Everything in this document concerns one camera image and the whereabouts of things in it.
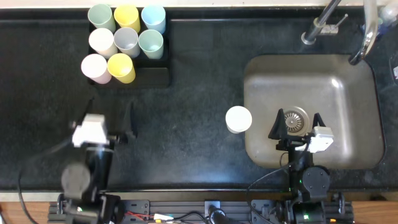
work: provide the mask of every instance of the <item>sink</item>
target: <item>sink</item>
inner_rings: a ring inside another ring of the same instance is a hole
[[[268,139],[283,108],[291,135],[312,130],[320,113],[334,134],[333,144],[313,155],[314,164],[332,169],[368,169],[384,155],[373,72],[349,55],[262,55],[252,59],[244,76],[244,106],[252,114],[246,151],[259,166],[279,167],[282,151]],[[287,156],[282,164],[287,163]]]

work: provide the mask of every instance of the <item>yellow cup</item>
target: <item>yellow cup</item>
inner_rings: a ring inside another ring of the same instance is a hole
[[[133,5],[122,5],[115,9],[114,19],[121,27],[130,27],[139,32],[141,29],[139,23],[138,9]]]
[[[131,58],[126,54],[114,54],[108,60],[108,72],[119,81],[128,84],[136,78]]]

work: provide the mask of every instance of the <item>cup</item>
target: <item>cup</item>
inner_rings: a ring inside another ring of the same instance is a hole
[[[126,54],[115,54],[108,60],[109,73],[119,81],[128,84],[136,78],[131,58]]]
[[[90,47],[97,51],[104,58],[110,58],[118,52],[118,48],[113,43],[113,34],[105,28],[95,29],[88,38]]]
[[[88,10],[88,20],[97,28],[107,28],[111,32],[116,30],[112,16],[112,9],[105,4],[97,4]]]
[[[138,9],[133,5],[122,5],[115,9],[114,19],[120,27],[130,27],[138,33],[141,29]]]
[[[141,12],[142,21],[148,29],[154,29],[161,34],[166,30],[166,11],[162,6],[147,6]]]
[[[113,42],[122,53],[132,58],[139,55],[138,34],[133,28],[124,27],[118,29],[114,33]]]
[[[228,130],[238,134],[250,128],[252,117],[250,111],[243,106],[233,106],[227,111],[225,121]]]
[[[156,30],[145,30],[138,38],[138,44],[150,59],[163,56],[163,36]]]
[[[108,83],[112,78],[105,58],[99,54],[87,55],[81,62],[81,71],[99,84]]]

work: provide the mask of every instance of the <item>sink drain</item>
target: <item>sink drain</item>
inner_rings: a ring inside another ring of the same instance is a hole
[[[310,124],[310,118],[307,113],[297,107],[291,106],[284,109],[285,123],[287,132],[294,136],[299,136],[308,132],[308,125]]]
[[[304,127],[303,116],[295,111],[285,112],[285,122],[287,131],[291,133],[297,133]]]

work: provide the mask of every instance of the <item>wooden floor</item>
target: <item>wooden floor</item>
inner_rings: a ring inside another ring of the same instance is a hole
[[[48,202],[27,202],[32,217],[41,223],[47,222]],[[19,202],[0,202],[7,224],[27,224]],[[398,202],[353,202],[355,224],[398,223]]]

